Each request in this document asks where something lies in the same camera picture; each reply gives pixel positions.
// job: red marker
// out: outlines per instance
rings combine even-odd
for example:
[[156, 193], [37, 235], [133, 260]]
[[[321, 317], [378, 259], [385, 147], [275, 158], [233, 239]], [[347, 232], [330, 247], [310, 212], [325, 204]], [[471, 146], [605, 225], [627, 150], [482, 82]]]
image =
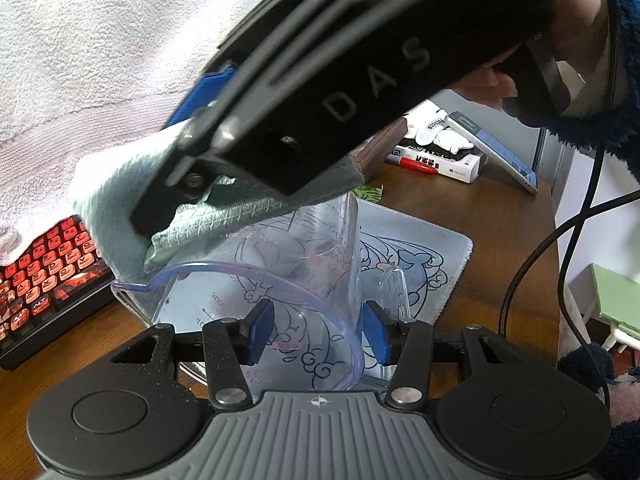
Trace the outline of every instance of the red marker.
[[420, 173], [438, 173], [438, 170], [436, 170], [433, 166], [429, 166], [428, 164], [424, 164], [423, 162], [418, 162], [417, 160], [411, 160], [410, 158], [406, 158], [405, 156], [388, 155], [386, 161], [391, 162], [396, 166], [407, 168], [408, 170], [420, 171]]

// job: blue gripper pad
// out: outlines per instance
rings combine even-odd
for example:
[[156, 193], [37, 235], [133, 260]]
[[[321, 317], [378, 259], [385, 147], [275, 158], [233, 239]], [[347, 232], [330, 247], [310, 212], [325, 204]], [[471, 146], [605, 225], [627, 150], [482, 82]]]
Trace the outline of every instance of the blue gripper pad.
[[267, 346], [267, 341], [273, 332], [273, 327], [276, 323], [275, 308], [273, 301], [266, 298], [260, 300], [254, 309], [260, 308], [258, 316], [255, 318], [251, 325], [251, 332], [249, 336], [249, 347], [247, 349], [247, 355], [249, 361], [247, 364], [257, 364], [260, 361], [260, 356]]
[[172, 124], [181, 123], [189, 119], [198, 108], [207, 106], [218, 96], [235, 73], [233, 68], [227, 68], [219, 74], [205, 74], [174, 110], [164, 127], [168, 128]]
[[391, 346], [389, 345], [385, 323], [367, 303], [362, 304], [360, 319], [362, 320], [362, 331], [367, 337], [376, 361], [379, 364], [388, 363], [391, 358]]

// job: smartphone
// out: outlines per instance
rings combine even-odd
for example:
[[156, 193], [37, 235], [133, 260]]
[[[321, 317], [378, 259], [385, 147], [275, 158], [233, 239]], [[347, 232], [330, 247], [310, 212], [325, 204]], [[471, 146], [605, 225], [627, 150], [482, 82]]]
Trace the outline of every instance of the smartphone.
[[538, 177], [536, 172], [511, 153], [507, 147], [488, 131], [483, 130], [475, 122], [460, 112], [453, 112], [445, 119], [445, 124], [456, 130], [460, 135], [472, 142], [489, 158], [503, 167], [521, 183], [531, 194], [538, 192]]

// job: phone screen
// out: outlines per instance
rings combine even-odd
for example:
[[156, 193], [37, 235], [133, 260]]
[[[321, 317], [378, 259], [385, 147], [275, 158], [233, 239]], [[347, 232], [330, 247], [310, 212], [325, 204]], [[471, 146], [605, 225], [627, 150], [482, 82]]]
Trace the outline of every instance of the phone screen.
[[494, 150], [495, 153], [500, 155], [514, 170], [533, 184], [533, 186], [536, 188], [538, 187], [538, 177], [536, 173], [517, 156], [511, 153], [510, 150], [498, 139], [492, 136], [492, 134], [483, 130], [475, 122], [459, 112], [450, 114], [450, 117], [463, 126], [465, 130], [474, 134], [479, 140]]

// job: wooden table surface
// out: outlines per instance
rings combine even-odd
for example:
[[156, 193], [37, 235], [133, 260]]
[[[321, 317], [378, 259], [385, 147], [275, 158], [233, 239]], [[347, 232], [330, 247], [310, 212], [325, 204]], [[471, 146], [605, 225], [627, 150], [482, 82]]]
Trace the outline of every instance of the wooden table surface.
[[[489, 166], [473, 184], [424, 175], [382, 164], [370, 185], [384, 185], [382, 205], [469, 236], [474, 250], [438, 330], [456, 332], [467, 323], [497, 330], [506, 287], [524, 258], [554, 228], [548, 187], [536, 197]], [[551, 247], [523, 280], [509, 318], [509, 339], [550, 364], [558, 350], [556, 300], [558, 250]], [[45, 390], [143, 329], [117, 303], [76, 326], [11, 372], [0, 370], [0, 479], [31, 480], [41, 469], [26, 436], [26, 417]], [[194, 393], [205, 389], [184, 376]], [[433, 368], [431, 393], [440, 396], [455, 384], [449, 365]]]

